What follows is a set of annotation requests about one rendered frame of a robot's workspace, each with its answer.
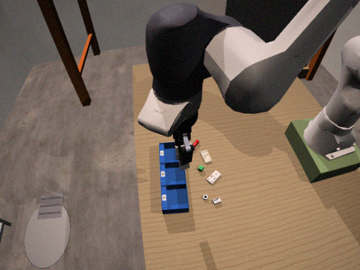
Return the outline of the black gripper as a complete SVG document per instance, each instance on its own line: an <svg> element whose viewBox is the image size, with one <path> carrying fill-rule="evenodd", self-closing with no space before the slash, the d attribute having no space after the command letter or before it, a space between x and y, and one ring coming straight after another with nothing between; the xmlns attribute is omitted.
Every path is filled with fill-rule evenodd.
<svg viewBox="0 0 360 270"><path fill-rule="evenodd" d="M189 143L189 141L191 140L191 127L196 123L197 119L198 110L185 119L173 133L173 139L176 145L176 159L179 160L180 171L189 169L189 162L192 162L195 147L192 143Z"/></svg>

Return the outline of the white domino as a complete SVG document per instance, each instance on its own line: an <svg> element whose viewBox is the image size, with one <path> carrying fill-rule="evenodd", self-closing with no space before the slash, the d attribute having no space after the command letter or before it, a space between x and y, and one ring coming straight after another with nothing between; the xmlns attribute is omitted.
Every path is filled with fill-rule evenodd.
<svg viewBox="0 0 360 270"><path fill-rule="evenodd" d="M207 181L210 184L213 184L220 176L221 174L217 170L215 170L215 172L207 179Z"/></svg>
<svg viewBox="0 0 360 270"><path fill-rule="evenodd" d="M202 155L202 157L204 159L205 164L207 164L209 162L212 162L211 157L209 156L209 153L208 153L207 150L206 151L201 151L201 155Z"/></svg>

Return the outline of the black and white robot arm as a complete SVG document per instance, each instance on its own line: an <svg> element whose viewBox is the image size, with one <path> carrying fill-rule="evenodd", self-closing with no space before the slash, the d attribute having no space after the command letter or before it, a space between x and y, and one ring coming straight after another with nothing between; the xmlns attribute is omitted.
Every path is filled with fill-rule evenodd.
<svg viewBox="0 0 360 270"><path fill-rule="evenodd" d="M308 0L269 43L230 16L187 2L169 4L146 25L152 89L138 116L170 137L199 110L204 79L213 77L227 106L243 114L269 111L360 0ZM304 130L309 148L328 161L355 152L360 118L360 36L341 51L334 95Z"/></svg>

